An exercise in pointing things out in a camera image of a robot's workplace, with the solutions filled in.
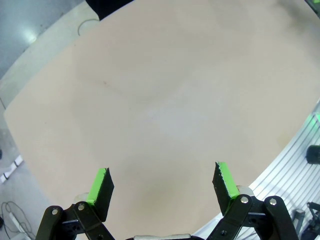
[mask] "gray floor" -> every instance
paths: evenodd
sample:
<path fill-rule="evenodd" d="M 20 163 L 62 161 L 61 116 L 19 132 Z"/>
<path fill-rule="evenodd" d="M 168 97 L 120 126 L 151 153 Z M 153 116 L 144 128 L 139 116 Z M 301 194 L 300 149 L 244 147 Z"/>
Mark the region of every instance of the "gray floor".
<path fill-rule="evenodd" d="M 1 0 L 0 79 L 37 37 L 83 0 Z"/>

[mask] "ribbed metal panel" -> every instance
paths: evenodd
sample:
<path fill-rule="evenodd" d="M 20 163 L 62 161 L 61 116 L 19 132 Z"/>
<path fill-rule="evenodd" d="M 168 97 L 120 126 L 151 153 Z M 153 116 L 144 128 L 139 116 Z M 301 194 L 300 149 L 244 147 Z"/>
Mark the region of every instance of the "ribbed metal panel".
<path fill-rule="evenodd" d="M 259 200 L 273 195 L 280 196 L 291 215 L 295 209 L 304 210 L 302 230 L 312 218 L 307 202 L 320 203 L 320 165 L 308 164 L 305 158 L 309 145 L 320 145 L 319 129 L 320 114 L 315 111 L 277 158 L 249 186 Z M 217 215 L 195 235 L 206 239 L 221 218 L 221 214 Z M 254 233 L 253 228 L 243 227 L 237 239 L 259 239 Z"/>

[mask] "beige tabletop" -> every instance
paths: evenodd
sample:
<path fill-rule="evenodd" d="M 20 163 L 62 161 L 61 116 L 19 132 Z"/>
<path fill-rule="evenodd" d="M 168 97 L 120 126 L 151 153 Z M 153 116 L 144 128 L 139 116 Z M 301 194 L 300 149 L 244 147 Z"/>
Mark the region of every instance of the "beige tabletop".
<path fill-rule="evenodd" d="M 116 239 L 193 233 L 220 211 L 215 161 L 249 185 L 316 105 L 319 33 L 302 0 L 136 0 L 43 68 L 5 118 L 55 205 L 110 167 Z"/>

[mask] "cable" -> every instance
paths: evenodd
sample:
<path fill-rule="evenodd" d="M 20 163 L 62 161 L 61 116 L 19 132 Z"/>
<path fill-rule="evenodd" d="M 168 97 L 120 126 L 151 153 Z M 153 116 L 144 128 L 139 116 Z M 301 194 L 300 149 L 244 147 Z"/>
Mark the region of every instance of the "cable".
<path fill-rule="evenodd" d="M 98 22 L 99 22 L 99 20 L 98 20 L 98 19 L 95 19 L 95 18 L 90 18 L 90 19 L 87 19 L 87 20 L 84 20 L 83 22 L 81 22 L 80 25 L 78 26 L 78 30 L 77 30 L 79 36 L 80 36 L 80 32 L 79 32 L 80 27 L 81 27 L 84 23 L 89 22 L 89 21 L 98 21 Z"/>
<path fill-rule="evenodd" d="M 2 217 L 3 221 L 5 222 L 5 211 L 6 211 L 7 213 L 12 213 L 12 212 L 13 212 L 13 211 L 12 211 L 12 207 L 10 206 L 10 204 L 11 204 L 11 205 L 14 205 L 16 208 L 18 208 L 18 209 L 21 211 L 21 213 L 23 214 L 23 217 L 25 218 L 25 220 L 26 220 L 27 223 L 21 222 L 20 225 L 21 225 L 21 227 L 22 227 L 22 228 L 24 229 L 24 231 L 25 231 L 24 234 L 25 234 L 26 236 L 28 236 L 29 238 L 31 238 L 32 240 L 34 240 L 34 239 L 36 238 L 36 236 L 35 236 L 34 233 L 32 232 L 31 224 L 30 224 L 29 220 L 27 219 L 25 212 L 24 212 L 24 211 L 22 210 L 22 208 L 19 207 L 15 202 L 13 202 L 13 201 L 7 201 L 7 202 L 3 202 L 3 203 L 1 204 L 1 214 L 0 214 L 0 216 Z M 6 233 L 6 235 L 7 235 L 7 237 L 8 237 L 9 239 L 11 239 L 11 237 L 9 236 L 7 229 L 8 229 L 10 232 L 12 232 L 12 233 L 21 233 L 21 231 L 12 231 L 6 224 L 3 224 L 3 228 L 4 228 L 4 231 L 5 231 L 5 233 Z"/>
<path fill-rule="evenodd" d="M 250 238 L 251 236 L 256 235 L 256 234 L 257 234 L 256 232 L 251 233 L 251 234 L 249 234 L 248 236 L 246 236 L 245 238 L 242 238 L 241 240 L 246 240 L 246 239 L 248 239 L 248 238 Z"/>

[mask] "table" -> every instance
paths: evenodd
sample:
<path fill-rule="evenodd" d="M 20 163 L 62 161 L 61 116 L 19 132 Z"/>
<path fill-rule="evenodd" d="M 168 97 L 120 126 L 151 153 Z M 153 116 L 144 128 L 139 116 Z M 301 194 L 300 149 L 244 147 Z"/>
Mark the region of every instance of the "table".
<path fill-rule="evenodd" d="M 55 205 L 110 167 L 116 239 L 193 233 L 220 211 L 215 161 L 248 186 L 315 106 L 319 30 L 300 0 L 136 0 L 44 67 L 5 118 Z"/>

